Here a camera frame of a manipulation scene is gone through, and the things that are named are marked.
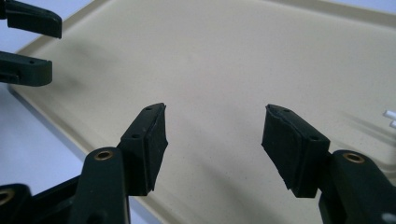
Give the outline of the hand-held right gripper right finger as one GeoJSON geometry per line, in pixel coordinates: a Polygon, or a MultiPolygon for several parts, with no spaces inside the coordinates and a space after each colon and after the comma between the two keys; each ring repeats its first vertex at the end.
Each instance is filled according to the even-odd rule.
{"type": "Polygon", "coordinates": [[[292,110],[267,105],[262,146],[297,198],[315,198],[330,140],[292,110]]]}

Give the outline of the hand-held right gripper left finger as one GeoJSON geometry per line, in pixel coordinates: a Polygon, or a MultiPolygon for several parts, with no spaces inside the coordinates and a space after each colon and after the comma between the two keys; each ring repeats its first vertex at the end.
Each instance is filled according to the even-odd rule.
{"type": "Polygon", "coordinates": [[[164,103],[146,106],[120,138],[129,196],[147,196],[155,188],[168,146],[164,103]]]}

